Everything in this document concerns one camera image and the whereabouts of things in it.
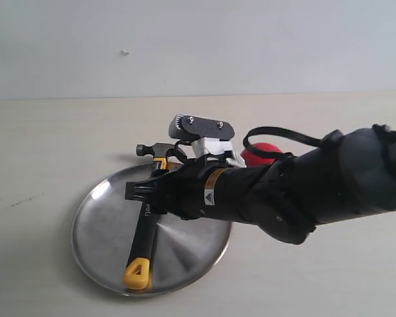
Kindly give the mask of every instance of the hammer head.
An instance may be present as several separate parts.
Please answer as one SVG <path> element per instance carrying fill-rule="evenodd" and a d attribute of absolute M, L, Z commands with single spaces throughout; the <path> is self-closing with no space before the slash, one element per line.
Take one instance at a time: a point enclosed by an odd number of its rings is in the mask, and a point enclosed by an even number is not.
<path fill-rule="evenodd" d="M 138 144 L 137 155 L 139 157 L 143 157 L 145 155 L 152 155 L 153 157 L 172 157 L 174 156 L 174 144 L 156 143 L 151 147 Z"/>

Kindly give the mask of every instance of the metal plate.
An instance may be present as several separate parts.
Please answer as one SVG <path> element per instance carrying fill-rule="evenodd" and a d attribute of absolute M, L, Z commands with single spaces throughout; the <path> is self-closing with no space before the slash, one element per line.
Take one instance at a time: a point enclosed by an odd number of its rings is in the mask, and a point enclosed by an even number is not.
<path fill-rule="evenodd" d="M 184 221 L 162 215 L 152 261 L 152 287 L 134 291 L 121 282 L 141 203 L 126 201 L 126 182 L 145 180 L 152 164 L 122 170 L 98 184 L 82 202 L 73 222 L 73 253 L 81 269 L 117 293 L 150 297 L 181 289 L 202 277 L 222 257 L 232 223 Z"/>

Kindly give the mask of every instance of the hammer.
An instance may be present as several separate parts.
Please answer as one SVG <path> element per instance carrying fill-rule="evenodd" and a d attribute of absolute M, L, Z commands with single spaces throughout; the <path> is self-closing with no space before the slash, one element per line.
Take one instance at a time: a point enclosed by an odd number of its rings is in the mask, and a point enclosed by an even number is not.
<path fill-rule="evenodd" d="M 151 147 L 137 145 L 137 155 L 143 157 L 152 155 L 151 177 L 158 170 L 168 168 L 168 157 L 174 155 L 174 145 L 156 143 Z M 145 289 L 151 282 L 150 259 L 154 236 L 156 233 L 158 214 L 152 212 L 152 207 L 143 203 L 139 213 L 137 228 L 133 237 L 131 253 L 126 264 L 123 284 L 129 289 Z"/>

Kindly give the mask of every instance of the yellow handle end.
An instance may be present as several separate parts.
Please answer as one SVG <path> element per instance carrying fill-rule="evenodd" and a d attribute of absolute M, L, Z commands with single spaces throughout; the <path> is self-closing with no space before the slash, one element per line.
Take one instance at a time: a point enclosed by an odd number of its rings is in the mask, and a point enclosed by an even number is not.
<path fill-rule="evenodd" d="M 126 268 L 123 284 L 129 289 L 144 289 L 150 281 L 150 260 L 134 259 Z"/>

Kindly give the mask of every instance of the red ball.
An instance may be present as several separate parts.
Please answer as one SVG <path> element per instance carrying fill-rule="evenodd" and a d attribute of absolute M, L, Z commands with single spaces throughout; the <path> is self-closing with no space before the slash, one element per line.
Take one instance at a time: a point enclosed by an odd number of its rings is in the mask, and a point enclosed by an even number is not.
<path fill-rule="evenodd" d="M 270 143 L 256 143 L 254 147 L 266 152 L 279 152 L 282 153 L 278 147 Z M 243 150 L 241 156 L 244 158 L 246 166 L 259 166 L 264 164 L 272 164 L 275 160 L 273 158 L 261 158 L 252 154 L 247 149 Z"/>

